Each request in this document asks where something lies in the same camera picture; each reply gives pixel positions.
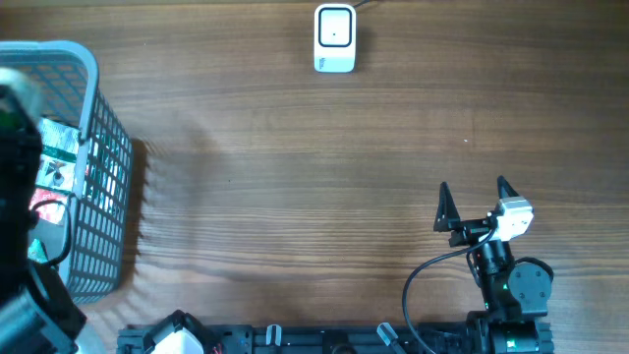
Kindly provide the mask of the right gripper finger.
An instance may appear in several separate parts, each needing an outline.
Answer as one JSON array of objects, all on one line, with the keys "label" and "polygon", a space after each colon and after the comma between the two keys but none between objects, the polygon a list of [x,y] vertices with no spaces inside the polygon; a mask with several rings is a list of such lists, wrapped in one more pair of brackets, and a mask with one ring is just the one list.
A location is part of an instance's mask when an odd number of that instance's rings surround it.
[{"label": "right gripper finger", "polygon": [[435,232],[454,231],[461,228],[461,218],[447,182],[439,186],[439,198],[433,224]]},{"label": "right gripper finger", "polygon": [[501,200],[520,196],[503,175],[497,177],[497,192]]}]

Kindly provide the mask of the green 3M gloves package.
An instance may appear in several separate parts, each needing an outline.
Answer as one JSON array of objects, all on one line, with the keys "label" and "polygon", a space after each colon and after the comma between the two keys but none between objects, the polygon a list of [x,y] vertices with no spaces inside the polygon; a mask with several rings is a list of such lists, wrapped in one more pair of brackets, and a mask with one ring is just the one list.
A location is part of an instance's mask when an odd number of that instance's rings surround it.
[{"label": "green 3M gloves package", "polygon": [[41,135],[42,154],[35,185],[70,194],[74,186],[80,131],[48,118],[42,118],[37,129]]}]

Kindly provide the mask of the orange Kleenex tissue pack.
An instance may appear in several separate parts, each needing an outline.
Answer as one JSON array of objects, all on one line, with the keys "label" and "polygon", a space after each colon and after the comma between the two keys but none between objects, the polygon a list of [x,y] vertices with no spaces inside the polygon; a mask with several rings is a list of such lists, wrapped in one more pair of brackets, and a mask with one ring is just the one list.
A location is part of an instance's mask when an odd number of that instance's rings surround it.
[{"label": "orange Kleenex tissue pack", "polygon": [[51,201],[51,204],[36,208],[39,218],[53,224],[62,224],[64,222],[67,196],[53,191],[36,188],[30,200],[29,208],[33,209],[38,203],[45,201]]}]

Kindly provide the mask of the grey plastic mesh basket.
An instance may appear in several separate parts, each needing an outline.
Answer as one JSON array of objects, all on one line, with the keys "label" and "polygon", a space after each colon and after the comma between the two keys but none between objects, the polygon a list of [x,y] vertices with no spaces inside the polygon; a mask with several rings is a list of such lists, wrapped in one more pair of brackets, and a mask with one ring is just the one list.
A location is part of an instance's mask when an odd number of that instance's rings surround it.
[{"label": "grey plastic mesh basket", "polygon": [[[38,83],[42,118],[80,131],[73,190],[63,194],[72,239],[57,269],[76,303],[97,302],[120,281],[134,158],[129,135],[99,89],[98,64],[86,47],[68,40],[4,41],[1,64]],[[49,258],[63,250],[64,223],[40,219],[30,234]]]}]

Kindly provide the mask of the light green wipes pack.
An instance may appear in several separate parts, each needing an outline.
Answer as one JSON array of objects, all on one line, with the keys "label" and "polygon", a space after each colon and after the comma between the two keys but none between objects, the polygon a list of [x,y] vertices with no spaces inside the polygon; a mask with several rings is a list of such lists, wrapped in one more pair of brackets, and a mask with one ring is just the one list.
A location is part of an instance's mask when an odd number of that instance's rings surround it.
[{"label": "light green wipes pack", "polygon": [[28,248],[28,257],[30,260],[39,264],[45,264],[48,262],[45,245],[39,239],[34,239],[30,243]]}]

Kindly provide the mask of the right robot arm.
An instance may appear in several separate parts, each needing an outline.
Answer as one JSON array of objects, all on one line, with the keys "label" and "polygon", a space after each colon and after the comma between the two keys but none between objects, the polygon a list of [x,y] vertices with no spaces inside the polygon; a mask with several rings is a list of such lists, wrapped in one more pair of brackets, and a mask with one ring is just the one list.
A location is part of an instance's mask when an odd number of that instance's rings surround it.
[{"label": "right robot arm", "polygon": [[547,301],[552,268],[539,259],[516,259],[510,242],[532,225],[534,208],[500,176],[498,201],[483,218],[464,220],[443,182],[433,229],[449,232],[449,246],[466,247],[466,262],[481,289],[483,311],[468,314],[463,335],[468,353],[532,353],[554,351]]}]

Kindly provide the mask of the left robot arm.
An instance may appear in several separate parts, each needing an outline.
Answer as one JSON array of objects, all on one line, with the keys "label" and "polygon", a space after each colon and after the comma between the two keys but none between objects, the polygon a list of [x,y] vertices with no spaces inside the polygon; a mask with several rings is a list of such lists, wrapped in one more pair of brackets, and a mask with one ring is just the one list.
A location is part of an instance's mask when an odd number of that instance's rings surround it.
[{"label": "left robot arm", "polygon": [[76,353],[86,316],[54,269],[69,250],[43,264],[28,256],[38,222],[30,205],[43,144],[37,130],[43,96],[16,69],[1,70],[1,351]]}]

